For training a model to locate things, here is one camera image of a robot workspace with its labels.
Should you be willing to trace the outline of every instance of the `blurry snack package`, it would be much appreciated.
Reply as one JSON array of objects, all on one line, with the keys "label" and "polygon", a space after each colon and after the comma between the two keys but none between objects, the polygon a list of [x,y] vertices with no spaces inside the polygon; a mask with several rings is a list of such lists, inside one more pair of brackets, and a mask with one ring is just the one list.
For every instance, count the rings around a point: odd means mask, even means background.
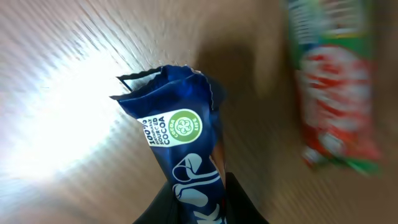
[{"label": "blurry snack package", "polygon": [[362,172],[379,158],[371,121],[371,0],[286,0],[304,159]]},{"label": "blurry snack package", "polygon": [[226,223],[222,87],[188,66],[166,65],[119,80],[130,93],[112,98],[142,124],[142,137],[180,201],[182,223]]}]

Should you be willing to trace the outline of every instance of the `candy wrapper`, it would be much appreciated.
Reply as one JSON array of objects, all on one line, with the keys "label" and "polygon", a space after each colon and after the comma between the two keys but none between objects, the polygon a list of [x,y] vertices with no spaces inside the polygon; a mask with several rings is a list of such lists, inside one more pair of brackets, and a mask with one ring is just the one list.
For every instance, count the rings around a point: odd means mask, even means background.
[{"label": "candy wrapper", "polygon": [[131,93],[112,98],[142,124],[183,208],[182,223],[226,223],[222,87],[188,66],[166,65],[119,80]]},{"label": "candy wrapper", "polygon": [[310,166],[369,172],[379,158],[371,127],[371,0],[287,0],[289,40]]}]

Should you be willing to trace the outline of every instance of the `green circular logo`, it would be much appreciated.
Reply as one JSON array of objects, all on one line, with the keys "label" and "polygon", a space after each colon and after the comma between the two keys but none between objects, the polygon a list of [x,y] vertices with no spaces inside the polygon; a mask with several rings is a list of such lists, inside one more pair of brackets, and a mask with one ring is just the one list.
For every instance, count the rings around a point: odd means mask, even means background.
[{"label": "green circular logo", "polygon": [[192,142],[199,137],[202,123],[199,115],[192,110],[180,110],[169,121],[169,131],[174,139]]}]

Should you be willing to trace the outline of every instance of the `wood grain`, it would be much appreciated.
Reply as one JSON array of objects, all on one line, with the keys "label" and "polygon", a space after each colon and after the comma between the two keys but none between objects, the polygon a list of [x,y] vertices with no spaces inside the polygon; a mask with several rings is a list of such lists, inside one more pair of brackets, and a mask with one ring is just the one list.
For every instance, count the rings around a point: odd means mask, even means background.
[{"label": "wood grain", "polygon": [[228,89],[227,169],[271,223],[395,223],[398,4],[383,4],[375,105],[385,156],[379,176],[363,177],[314,174],[299,158],[280,1],[0,0],[0,223],[132,223],[165,177],[141,127],[108,98],[109,79],[164,64]]}]

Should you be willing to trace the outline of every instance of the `blue wrapper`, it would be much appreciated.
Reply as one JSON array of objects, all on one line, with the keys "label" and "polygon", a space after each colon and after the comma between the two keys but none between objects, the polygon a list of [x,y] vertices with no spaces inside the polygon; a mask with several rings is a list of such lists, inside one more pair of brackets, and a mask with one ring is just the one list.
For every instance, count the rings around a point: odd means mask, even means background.
[{"label": "blue wrapper", "polygon": [[224,165],[217,167],[211,157],[222,137],[222,87],[188,66],[166,65],[119,80],[131,93],[112,99],[142,124],[183,207],[182,222],[226,223]]}]

